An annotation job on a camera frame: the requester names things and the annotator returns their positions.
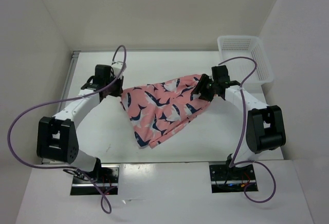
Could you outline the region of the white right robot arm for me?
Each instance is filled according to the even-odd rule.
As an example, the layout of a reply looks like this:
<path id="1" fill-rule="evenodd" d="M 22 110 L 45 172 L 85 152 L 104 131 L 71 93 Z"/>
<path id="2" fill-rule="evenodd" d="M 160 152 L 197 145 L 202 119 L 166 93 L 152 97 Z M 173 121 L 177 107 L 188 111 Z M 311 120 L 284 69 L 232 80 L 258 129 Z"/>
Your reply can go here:
<path id="1" fill-rule="evenodd" d="M 277 105 L 270 106 L 258 100 L 243 88 L 242 83 L 231 80 L 225 65 L 214 66 L 211 70 L 212 76 L 203 74 L 192 94 L 209 102 L 219 96 L 242 111 L 242 134 L 225 167 L 230 179 L 238 179 L 244 172 L 243 167 L 258 160 L 261 152 L 285 145 L 282 110 Z"/>

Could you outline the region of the pink shark print shorts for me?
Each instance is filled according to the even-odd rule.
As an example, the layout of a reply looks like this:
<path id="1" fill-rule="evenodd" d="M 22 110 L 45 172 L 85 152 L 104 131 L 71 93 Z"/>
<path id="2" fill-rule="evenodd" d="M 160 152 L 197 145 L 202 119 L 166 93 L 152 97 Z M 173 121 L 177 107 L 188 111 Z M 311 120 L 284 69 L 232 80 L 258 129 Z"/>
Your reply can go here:
<path id="1" fill-rule="evenodd" d="M 206 111 L 210 102 L 192 93 L 200 78 L 192 74 L 123 91 L 120 103 L 141 148 L 160 145 Z"/>

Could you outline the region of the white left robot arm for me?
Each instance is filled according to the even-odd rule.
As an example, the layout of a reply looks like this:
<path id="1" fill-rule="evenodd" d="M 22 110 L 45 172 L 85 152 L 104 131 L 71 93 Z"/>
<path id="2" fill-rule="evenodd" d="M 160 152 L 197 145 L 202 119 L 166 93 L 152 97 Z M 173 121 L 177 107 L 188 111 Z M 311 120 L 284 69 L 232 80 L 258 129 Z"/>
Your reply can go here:
<path id="1" fill-rule="evenodd" d="M 103 169 L 97 157 L 79 149 L 76 129 L 107 96 L 118 97 L 123 89 L 126 64 L 96 65 L 95 74 L 81 87 L 78 96 L 63 110 L 39 121 L 36 154 L 43 159 L 64 162 L 84 172 L 90 182 L 101 180 Z"/>

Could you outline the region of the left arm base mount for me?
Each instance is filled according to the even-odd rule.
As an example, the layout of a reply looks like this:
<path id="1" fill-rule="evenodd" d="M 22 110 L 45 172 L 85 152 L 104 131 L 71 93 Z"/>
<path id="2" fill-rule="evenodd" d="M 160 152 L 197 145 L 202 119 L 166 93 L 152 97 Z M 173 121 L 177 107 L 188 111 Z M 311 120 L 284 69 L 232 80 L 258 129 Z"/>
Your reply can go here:
<path id="1" fill-rule="evenodd" d="M 103 166 L 104 173 L 93 182 L 105 195 L 118 194 L 119 169 L 118 164 Z M 100 193 L 94 185 L 80 172 L 68 171 L 68 174 L 73 175 L 70 195 L 71 196 L 88 196 L 99 195 Z"/>

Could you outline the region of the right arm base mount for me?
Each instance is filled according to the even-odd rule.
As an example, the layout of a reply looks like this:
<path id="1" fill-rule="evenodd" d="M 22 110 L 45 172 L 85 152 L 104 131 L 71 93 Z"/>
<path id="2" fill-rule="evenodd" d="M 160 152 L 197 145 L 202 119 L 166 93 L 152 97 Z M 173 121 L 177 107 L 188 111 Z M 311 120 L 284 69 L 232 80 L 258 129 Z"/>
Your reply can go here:
<path id="1" fill-rule="evenodd" d="M 258 186 L 252 165 L 229 168 L 228 163 L 209 163 L 212 193 L 257 192 Z"/>

